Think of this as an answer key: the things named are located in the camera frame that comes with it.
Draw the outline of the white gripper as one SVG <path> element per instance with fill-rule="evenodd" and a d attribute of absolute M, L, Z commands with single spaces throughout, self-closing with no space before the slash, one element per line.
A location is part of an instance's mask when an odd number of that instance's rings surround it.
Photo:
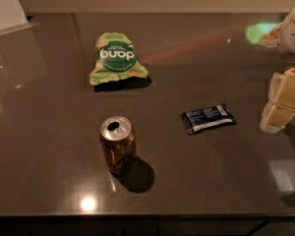
<path fill-rule="evenodd" d="M 278 52 L 286 63 L 295 65 L 295 6 L 282 22 Z M 265 133 L 275 134 L 294 117 L 295 66 L 291 66 L 283 74 L 273 74 L 260 128 Z"/>

